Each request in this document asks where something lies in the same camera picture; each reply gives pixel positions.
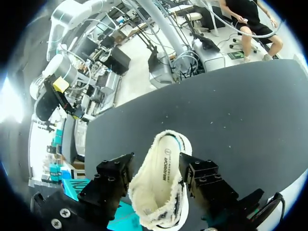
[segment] person's knee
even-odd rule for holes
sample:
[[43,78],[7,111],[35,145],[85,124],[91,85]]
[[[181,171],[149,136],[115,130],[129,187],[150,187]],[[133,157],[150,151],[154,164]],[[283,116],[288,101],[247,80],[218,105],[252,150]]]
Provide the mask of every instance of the person's knee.
[[[242,32],[244,32],[246,34],[252,35],[252,32],[251,32],[250,28],[247,27],[247,26],[241,27],[240,31],[242,31]],[[250,42],[251,41],[251,36],[242,35],[242,41],[243,42]]]
[[281,38],[277,38],[277,41],[275,42],[277,44],[277,46],[282,49],[283,47],[283,41]]

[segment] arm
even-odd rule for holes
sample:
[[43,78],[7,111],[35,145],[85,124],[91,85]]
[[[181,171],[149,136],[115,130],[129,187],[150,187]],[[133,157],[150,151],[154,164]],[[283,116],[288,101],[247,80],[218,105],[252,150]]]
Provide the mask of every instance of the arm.
[[234,13],[232,10],[230,10],[230,8],[227,6],[226,0],[219,0],[220,3],[220,8],[225,11],[226,13],[228,13],[229,15],[233,16],[234,18],[236,18],[239,23],[244,23],[247,24],[246,21],[244,21],[243,17],[241,17],[240,15]]
[[229,15],[233,16],[234,18],[238,17],[238,14],[234,13],[230,8],[227,6],[226,0],[219,0],[220,8],[228,13]]
[[273,16],[271,16],[271,14],[269,13],[269,11],[265,8],[265,6],[263,6],[263,4],[260,1],[257,1],[257,5],[258,7],[260,7],[260,9],[270,18],[270,21],[274,24],[275,27],[278,26],[276,20],[274,19]]

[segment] computer monitor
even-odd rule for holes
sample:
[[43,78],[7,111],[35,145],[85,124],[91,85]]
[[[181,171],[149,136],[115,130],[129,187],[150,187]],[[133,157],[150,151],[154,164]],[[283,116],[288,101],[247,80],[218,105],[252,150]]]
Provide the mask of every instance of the computer monitor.
[[202,35],[192,33],[193,37],[199,39],[202,42],[202,46],[204,50],[214,50],[220,52],[220,49],[216,44],[210,40],[209,38],[203,37]]

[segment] black shirt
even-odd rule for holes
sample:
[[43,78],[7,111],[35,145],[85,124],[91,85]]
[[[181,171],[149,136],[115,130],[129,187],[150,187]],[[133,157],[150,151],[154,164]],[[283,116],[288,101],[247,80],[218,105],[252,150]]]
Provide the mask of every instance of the black shirt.
[[[248,19],[250,25],[260,23],[257,0],[226,0],[226,4],[231,11]],[[236,22],[237,19],[232,17],[232,23],[236,24]]]

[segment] slipper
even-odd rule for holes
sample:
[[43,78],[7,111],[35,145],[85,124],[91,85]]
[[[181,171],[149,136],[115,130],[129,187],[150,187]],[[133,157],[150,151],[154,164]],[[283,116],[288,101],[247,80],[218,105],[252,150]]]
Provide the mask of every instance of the slipper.
[[192,155],[192,146],[172,130],[159,133],[128,194],[140,224],[154,231],[178,231],[188,216],[186,185],[179,170],[180,152]]

